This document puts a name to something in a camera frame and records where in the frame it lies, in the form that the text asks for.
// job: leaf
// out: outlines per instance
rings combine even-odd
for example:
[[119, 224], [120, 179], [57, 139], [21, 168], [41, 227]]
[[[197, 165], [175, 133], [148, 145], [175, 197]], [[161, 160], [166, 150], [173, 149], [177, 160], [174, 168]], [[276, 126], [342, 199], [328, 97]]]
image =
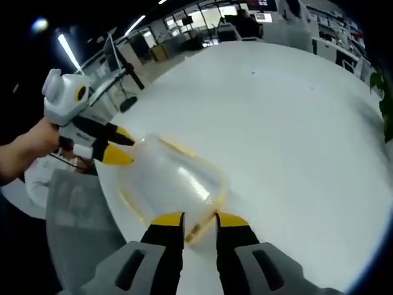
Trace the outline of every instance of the leaf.
[[382, 72], [380, 70], [377, 70], [376, 72], [372, 73], [370, 76], [370, 93], [374, 87], [382, 90], [383, 84], [384, 84], [384, 79], [383, 79]]
[[386, 115], [385, 121], [385, 143], [393, 139], [393, 117], [392, 115]]

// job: green plant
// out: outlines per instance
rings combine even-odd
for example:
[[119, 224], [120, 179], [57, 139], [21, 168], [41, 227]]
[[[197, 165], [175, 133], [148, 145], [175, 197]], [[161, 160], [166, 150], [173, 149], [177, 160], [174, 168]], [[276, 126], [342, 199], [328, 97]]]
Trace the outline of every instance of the green plant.
[[384, 93], [383, 99], [379, 102], [379, 109], [384, 120], [385, 143], [387, 143], [393, 139], [393, 96], [380, 68], [377, 68], [370, 77], [370, 91], [374, 87]]

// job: fluorescent light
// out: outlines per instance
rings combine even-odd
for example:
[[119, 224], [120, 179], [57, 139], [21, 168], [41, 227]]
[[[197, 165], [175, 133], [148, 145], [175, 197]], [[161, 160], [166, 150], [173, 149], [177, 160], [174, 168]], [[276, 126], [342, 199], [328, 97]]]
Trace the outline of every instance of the fluorescent light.
[[146, 16], [142, 15], [141, 17], [139, 17], [136, 22], [134, 22], [129, 29], [125, 32], [124, 36], [127, 36]]
[[80, 65], [79, 65], [78, 61], [76, 60], [75, 55], [73, 54], [73, 52], [72, 52], [70, 46], [68, 45], [67, 40], [66, 40], [66, 38], [64, 37], [64, 35], [63, 35], [63, 34], [59, 35], [59, 36], [57, 37], [57, 39], [59, 40], [61, 46], [63, 46], [64, 50], [66, 51], [66, 53], [67, 53], [69, 59], [72, 61], [72, 63], [74, 64], [74, 66], [75, 66], [77, 69], [80, 69]]

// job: white table surface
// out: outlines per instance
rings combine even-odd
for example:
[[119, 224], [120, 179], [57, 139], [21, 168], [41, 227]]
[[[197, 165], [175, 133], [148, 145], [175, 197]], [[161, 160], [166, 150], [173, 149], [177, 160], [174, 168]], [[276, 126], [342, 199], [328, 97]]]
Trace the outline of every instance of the white table surface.
[[[297, 49], [225, 42], [177, 65], [113, 123], [172, 137], [229, 177], [226, 211], [298, 261], [320, 287], [346, 291], [392, 214], [379, 98], [353, 74]], [[116, 167], [96, 163], [127, 241], [146, 227], [119, 196]], [[178, 294], [222, 294], [214, 230], [183, 252]]]

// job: computer monitor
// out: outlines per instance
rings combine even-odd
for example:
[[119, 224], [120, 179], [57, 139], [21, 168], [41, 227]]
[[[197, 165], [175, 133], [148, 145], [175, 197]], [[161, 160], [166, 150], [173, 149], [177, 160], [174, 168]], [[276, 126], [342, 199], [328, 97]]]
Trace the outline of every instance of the computer monitor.
[[193, 23], [192, 17], [185, 17], [182, 19], [184, 26], [191, 25]]
[[273, 22], [271, 14], [256, 13], [255, 20], [257, 23], [272, 23]]

